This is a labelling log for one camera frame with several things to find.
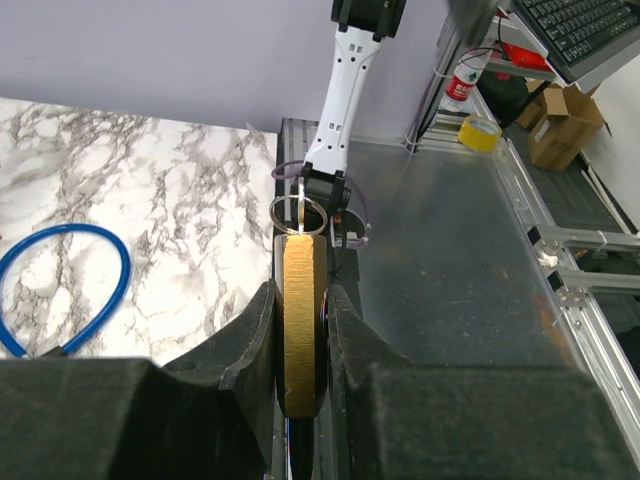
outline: blue cable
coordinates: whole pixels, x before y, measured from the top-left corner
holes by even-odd
[[[9,250],[2,259],[0,259],[0,286],[7,274],[11,264],[18,258],[25,250],[31,247],[33,244],[44,240],[45,238],[61,233],[70,232],[88,232],[103,237],[109,240],[117,249],[120,254],[120,260],[122,262],[122,270],[120,271],[120,280],[116,285],[116,289],[111,295],[111,298],[107,301],[102,310],[98,312],[96,318],[91,320],[89,325],[84,327],[78,334],[67,342],[62,349],[67,355],[71,355],[78,351],[89,339],[100,330],[104,324],[113,316],[116,308],[122,302],[127,287],[129,286],[129,279],[131,278],[131,257],[127,251],[125,244],[114,233],[106,230],[102,227],[95,225],[88,225],[83,223],[69,223],[67,225],[56,225],[54,227],[45,228],[39,232],[29,235],[20,243],[15,245]],[[20,345],[17,340],[11,335],[11,332],[7,329],[2,318],[2,312],[0,311],[0,343],[2,343],[9,352],[15,357],[24,357],[27,355],[27,351]]]

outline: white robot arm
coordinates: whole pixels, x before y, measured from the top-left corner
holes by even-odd
[[[356,27],[336,32],[336,48],[329,91],[320,125],[305,162],[329,175],[346,172],[349,138],[364,81],[380,51],[382,40]]]
[[[319,202],[330,217],[349,202],[345,172],[362,88],[382,41],[398,31],[405,3],[406,0],[333,1],[331,19],[338,24],[333,72],[320,125],[302,170],[307,195]]]

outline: cardboard box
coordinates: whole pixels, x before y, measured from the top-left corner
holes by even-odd
[[[542,81],[540,80],[531,80],[527,82],[527,90],[529,93],[533,93],[533,91],[540,86]],[[544,115],[544,103],[542,100],[542,95],[536,98],[526,109],[522,112],[522,115],[518,117],[516,123],[520,125],[522,128],[526,128],[530,130],[535,127],[536,124],[540,121]]]
[[[546,112],[529,134],[534,165],[564,171],[604,125],[593,99],[577,88],[548,88]]]

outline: black keyboard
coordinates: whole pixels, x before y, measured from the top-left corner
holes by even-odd
[[[568,82],[640,38],[638,19],[623,0],[513,0],[512,5]]]

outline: white wall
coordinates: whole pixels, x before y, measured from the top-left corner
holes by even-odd
[[[627,216],[640,228],[640,57],[605,80],[593,98],[607,121],[584,155]]]
[[[318,119],[331,0],[0,0],[0,96],[277,131]],[[408,0],[355,132],[400,134],[433,71],[443,0]]]

